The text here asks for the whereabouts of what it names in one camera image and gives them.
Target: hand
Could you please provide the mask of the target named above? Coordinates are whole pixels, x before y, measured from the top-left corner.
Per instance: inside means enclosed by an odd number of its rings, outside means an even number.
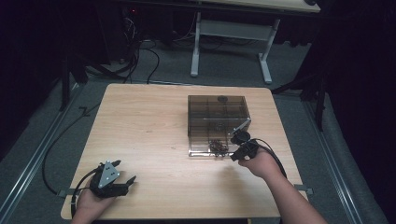
[[[263,178],[265,181],[271,175],[282,175],[274,158],[262,148],[257,150],[257,155],[254,159],[240,160],[238,163],[247,167],[251,173]]]
[[[91,181],[88,181],[86,188],[90,186],[90,182]],[[90,189],[84,189],[79,194],[77,211],[73,217],[72,224],[92,223],[99,218],[115,200],[116,197],[98,198]]]

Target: tinted acrylic box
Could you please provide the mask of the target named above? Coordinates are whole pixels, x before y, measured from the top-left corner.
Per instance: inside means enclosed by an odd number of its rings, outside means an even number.
[[[244,96],[189,96],[189,156],[231,156],[238,146],[231,143],[232,132],[248,130],[250,115]]]

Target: gray carpet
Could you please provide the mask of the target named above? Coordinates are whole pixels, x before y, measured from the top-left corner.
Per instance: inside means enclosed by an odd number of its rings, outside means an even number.
[[[158,44],[153,50],[160,56],[160,65],[151,77],[152,83],[158,81],[176,82],[193,85],[219,85],[241,87],[265,87],[274,89],[293,80],[309,47],[291,48],[287,44],[274,45],[268,58],[273,77],[272,85],[265,85],[255,53],[246,53],[244,48],[256,49],[252,45],[237,47],[223,45],[214,50],[202,50],[200,74],[190,77],[192,46],[174,45],[166,47]],[[132,75],[133,83],[144,83],[157,63],[154,54],[141,50],[139,65]],[[117,63],[110,69],[120,67]],[[90,76],[90,81],[71,106],[60,131],[78,118],[82,109],[99,103],[108,83],[119,82],[105,77]],[[329,223],[349,223],[346,210],[334,187],[332,176],[322,152],[316,127],[312,125],[312,115],[307,105],[296,94],[287,91],[275,95],[276,106],[284,125],[290,146],[297,162],[303,182],[314,193],[309,201],[329,221]],[[61,105],[61,85],[57,85],[47,101],[30,118],[29,126],[18,142],[0,163],[3,183],[0,185],[0,200],[3,202],[27,162],[32,157],[46,130],[54,120]],[[324,135],[340,170],[351,189],[351,195],[361,214],[362,223],[387,223],[382,211],[368,190],[359,168],[347,150],[341,131],[332,113],[331,102],[327,99],[323,117]],[[79,156],[85,146],[96,109],[88,117],[82,118],[68,130],[52,148],[46,165],[49,183],[55,189],[67,189],[78,165]],[[38,170],[25,191],[21,201],[8,223],[69,223],[62,220],[60,212],[64,200],[53,196],[46,188]],[[277,223],[274,218],[254,218],[253,224]]]

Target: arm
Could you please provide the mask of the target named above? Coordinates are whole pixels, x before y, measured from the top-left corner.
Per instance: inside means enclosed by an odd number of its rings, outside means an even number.
[[[239,161],[239,164],[267,183],[284,223],[327,223],[282,175],[275,160],[265,150],[259,148],[254,159]]]
[[[99,218],[115,200],[115,197],[98,198],[90,189],[84,189],[78,197],[77,210],[73,216],[72,224],[92,223]]]

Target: table top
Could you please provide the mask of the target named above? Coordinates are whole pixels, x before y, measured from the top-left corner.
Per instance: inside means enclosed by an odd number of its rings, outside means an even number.
[[[318,4],[309,6],[304,0],[200,0],[219,4],[232,4],[244,7],[266,7],[299,12],[320,12]]]
[[[70,188],[99,162],[121,160],[116,183],[137,178],[101,219],[279,217],[265,182],[237,161],[189,157],[188,95],[245,96],[249,133],[273,148],[292,184],[302,184],[268,89],[111,84]]]

